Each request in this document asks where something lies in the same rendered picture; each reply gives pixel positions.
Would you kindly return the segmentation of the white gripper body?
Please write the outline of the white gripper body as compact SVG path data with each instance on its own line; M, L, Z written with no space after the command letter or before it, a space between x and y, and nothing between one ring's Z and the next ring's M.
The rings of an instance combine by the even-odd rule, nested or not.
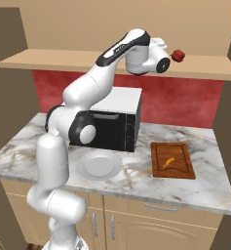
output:
M151 52L165 52L168 49L165 41L162 38L155 37L150 39L149 49Z

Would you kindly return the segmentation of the red condiment bottle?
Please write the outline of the red condiment bottle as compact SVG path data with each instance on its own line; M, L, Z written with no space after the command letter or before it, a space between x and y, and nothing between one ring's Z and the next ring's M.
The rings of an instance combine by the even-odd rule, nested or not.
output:
M185 58L185 54L181 50L174 50L171 57L175 62L181 63Z

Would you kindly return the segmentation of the beige wooden cabinet shelf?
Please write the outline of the beige wooden cabinet shelf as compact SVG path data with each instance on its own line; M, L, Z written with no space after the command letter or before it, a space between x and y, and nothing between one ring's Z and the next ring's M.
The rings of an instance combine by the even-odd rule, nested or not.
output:
M86 72L100 52L27 49L0 61L3 68ZM231 81L231 61L220 56L186 55L183 62L171 62L162 77Z

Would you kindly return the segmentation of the brown wooden cutting board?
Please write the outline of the brown wooden cutting board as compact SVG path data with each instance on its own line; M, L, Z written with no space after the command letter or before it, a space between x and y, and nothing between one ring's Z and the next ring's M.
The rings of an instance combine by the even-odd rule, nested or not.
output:
M195 180L195 172L185 143L152 143L152 173L155 178ZM174 158L165 169L163 165Z

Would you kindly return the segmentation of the white round plate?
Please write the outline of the white round plate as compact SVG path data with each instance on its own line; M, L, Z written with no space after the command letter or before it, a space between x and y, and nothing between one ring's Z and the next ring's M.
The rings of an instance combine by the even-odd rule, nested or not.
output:
M123 163L113 152L95 150L84 154L78 161L76 168L83 178L101 182L116 177L121 172Z

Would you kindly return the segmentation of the black and white microwave oven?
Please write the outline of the black and white microwave oven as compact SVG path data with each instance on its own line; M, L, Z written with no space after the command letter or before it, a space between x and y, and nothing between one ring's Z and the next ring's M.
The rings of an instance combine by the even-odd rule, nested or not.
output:
M70 127L71 146L84 146L79 125L94 125L96 136L88 147L134 152L140 125L140 88L113 87L111 92L89 110L80 111Z

